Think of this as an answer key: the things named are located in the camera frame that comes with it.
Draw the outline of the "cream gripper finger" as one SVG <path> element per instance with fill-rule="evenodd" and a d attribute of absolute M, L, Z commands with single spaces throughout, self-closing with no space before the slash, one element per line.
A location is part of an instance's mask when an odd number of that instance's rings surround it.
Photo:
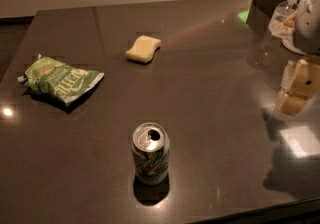
<path fill-rule="evenodd" d="M 307 101 L 299 97 L 290 96 L 287 93 L 280 93 L 277 96 L 275 110 L 277 112 L 295 116 L 307 105 Z"/>

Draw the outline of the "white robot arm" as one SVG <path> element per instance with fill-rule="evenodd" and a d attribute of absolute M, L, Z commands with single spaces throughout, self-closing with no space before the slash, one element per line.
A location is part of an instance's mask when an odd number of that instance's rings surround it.
<path fill-rule="evenodd" d="M 272 35 L 304 55 L 284 69 L 273 116 L 285 120 L 298 115 L 320 91 L 320 0 L 300 0 Z"/>

